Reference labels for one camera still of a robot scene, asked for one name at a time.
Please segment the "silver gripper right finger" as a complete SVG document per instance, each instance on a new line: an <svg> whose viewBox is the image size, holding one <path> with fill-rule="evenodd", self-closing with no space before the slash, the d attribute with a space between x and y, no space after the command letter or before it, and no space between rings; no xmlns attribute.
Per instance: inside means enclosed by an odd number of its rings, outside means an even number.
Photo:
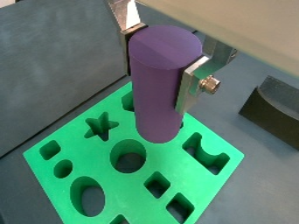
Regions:
<svg viewBox="0 0 299 224"><path fill-rule="evenodd" d="M190 64L182 74L182 83L175 110L182 115L196 103L200 93L214 95L220 81L214 74L236 58L238 50L207 36L202 47L202 56Z"/></svg>

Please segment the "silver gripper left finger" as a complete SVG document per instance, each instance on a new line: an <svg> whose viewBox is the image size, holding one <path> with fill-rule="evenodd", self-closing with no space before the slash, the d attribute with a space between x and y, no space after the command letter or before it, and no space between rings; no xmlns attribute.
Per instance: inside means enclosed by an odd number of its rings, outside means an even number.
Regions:
<svg viewBox="0 0 299 224"><path fill-rule="evenodd" d="M123 46L126 75L131 75L128 41L147 25L142 22L135 0L107 0L112 16L119 27L119 39Z"/></svg>

